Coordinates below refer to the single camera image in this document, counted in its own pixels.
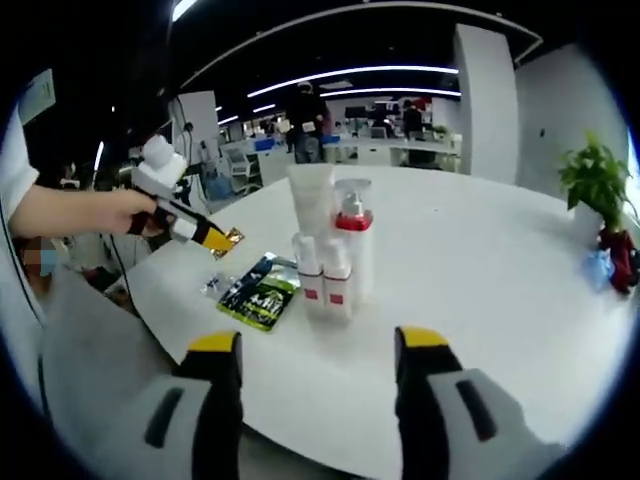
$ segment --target office ceiling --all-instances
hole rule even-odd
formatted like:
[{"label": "office ceiling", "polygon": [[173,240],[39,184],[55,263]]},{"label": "office ceiling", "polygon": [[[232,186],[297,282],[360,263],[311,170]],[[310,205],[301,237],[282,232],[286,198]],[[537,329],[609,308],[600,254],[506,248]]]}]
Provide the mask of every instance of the office ceiling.
[{"label": "office ceiling", "polygon": [[[504,19],[541,35],[544,44],[537,53],[571,41],[575,34],[576,12],[569,7],[563,10],[553,5],[550,9],[540,2],[516,6],[520,2],[506,0],[448,3],[491,15],[500,13]],[[533,41],[527,34],[473,15],[399,5],[318,18],[264,36],[264,32],[286,22],[353,5],[363,3],[198,0],[172,25],[166,84],[173,92],[213,89],[218,104],[224,108],[221,117],[248,118],[253,108],[279,103],[286,90],[247,99],[249,92],[299,76],[385,64],[452,66],[453,31],[458,22],[505,33],[513,57]],[[56,106],[28,128],[28,137],[46,139],[37,142],[47,147],[33,155],[34,163],[47,164],[51,156],[58,161],[62,157],[76,163],[93,161],[112,120],[111,106],[115,104],[117,111],[122,110],[123,82],[134,76],[141,65],[153,65],[157,60],[152,53],[133,55],[132,39],[138,38],[144,44],[149,32],[153,33],[170,15],[172,5],[167,0],[114,0],[100,4],[69,0],[64,6],[46,0],[23,0],[16,8],[19,12],[12,17],[15,22],[8,32],[20,45],[14,49],[14,57],[5,61],[21,66],[17,78],[22,83],[53,67],[57,95]],[[256,38],[181,88],[212,60]],[[455,76],[414,72],[357,74],[344,79],[332,77],[326,82],[340,80],[361,88],[458,88]]]}]

